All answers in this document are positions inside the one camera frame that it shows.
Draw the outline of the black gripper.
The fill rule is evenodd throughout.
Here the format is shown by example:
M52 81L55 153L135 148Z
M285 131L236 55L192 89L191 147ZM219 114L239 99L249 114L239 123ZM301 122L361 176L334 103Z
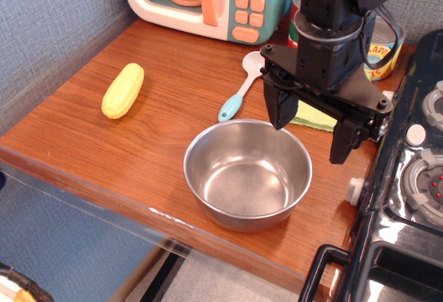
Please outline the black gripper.
M362 141L379 140L392 111L364 71L374 25L359 21L332 31L299 23L298 48L267 44L260 49L269 122L276 130L285 127L299 100L335 118L332 164L344 164Z

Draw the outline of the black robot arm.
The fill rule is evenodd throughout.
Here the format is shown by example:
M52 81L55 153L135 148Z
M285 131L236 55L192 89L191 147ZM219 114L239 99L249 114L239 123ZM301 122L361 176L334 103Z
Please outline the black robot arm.
M368 80L368 51L377 17L395 37L397 20L388 0L301 0L295 15L297 48L260 50L264 98L271 124L285 127L305 102L336 120L330 153L345 162L365 140L378 140L392 111L390 101Z

